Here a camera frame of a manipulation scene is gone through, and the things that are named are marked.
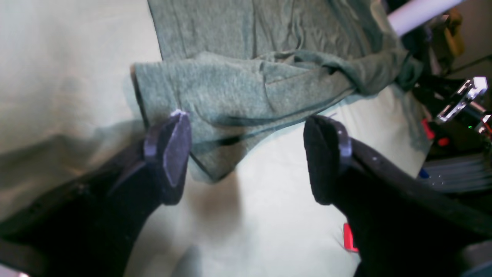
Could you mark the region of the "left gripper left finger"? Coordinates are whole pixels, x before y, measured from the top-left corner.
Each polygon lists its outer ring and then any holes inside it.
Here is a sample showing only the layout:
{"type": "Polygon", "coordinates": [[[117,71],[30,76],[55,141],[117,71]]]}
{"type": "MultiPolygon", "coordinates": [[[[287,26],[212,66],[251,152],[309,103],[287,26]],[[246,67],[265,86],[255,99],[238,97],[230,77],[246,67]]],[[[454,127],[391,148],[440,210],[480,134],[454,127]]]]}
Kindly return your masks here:
{"type": "Polygon", "coordinates": [[[177,205],[191,124],[176,110],[99,169],[1,223],[1,265],[30,277],[121,277],[148,217],[177,205]]]}

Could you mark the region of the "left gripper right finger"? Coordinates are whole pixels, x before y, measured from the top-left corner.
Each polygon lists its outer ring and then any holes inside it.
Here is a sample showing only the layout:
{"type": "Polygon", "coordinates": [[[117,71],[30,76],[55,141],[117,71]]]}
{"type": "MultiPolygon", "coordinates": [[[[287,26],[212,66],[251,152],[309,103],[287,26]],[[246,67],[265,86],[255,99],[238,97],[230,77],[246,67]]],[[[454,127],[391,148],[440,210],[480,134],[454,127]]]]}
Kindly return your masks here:
{"type": "Polygon", "coordinates": [[[491,194],[450,197],[418,182],[340,122],[304,125],[313,196],[347,218],[357,277],[490,277],[491,194]]]}

